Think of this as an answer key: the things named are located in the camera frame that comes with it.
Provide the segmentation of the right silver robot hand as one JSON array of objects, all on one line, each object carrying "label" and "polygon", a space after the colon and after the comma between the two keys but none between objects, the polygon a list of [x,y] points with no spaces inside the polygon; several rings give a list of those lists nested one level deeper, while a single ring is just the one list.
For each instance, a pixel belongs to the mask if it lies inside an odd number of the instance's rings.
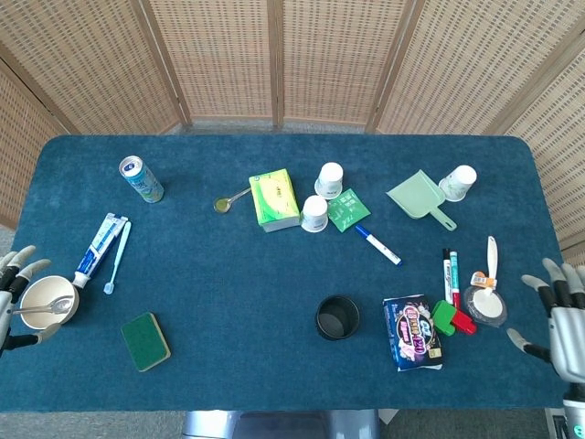
[{"label": "right silver robot hand", "polygon": [[548,319],[549,346],[527,341],[508,328],[510,341],[522,352],[550,364],[557,375],[569,385],[566,402],[584,403],[584,267],[549,258],[542,260],[550,281],[524,274],[522,282],[535,290]]}]

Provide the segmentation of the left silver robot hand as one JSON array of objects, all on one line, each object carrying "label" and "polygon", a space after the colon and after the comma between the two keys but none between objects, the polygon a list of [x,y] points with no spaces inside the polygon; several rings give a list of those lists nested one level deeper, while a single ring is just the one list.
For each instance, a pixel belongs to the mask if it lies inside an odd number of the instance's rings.
[{"label": "left silver robot hand", "polygon": [[33,275],[51,264],[49,259],[40,259],[24,266],[35,250],[34,245],[28,245],[18,252],[10,251],[1,258],[1,353],[45,342],[61,328],[60,323],[55,323],[37,333],[11,334],[13,309],[21,294],[25,292]]}]

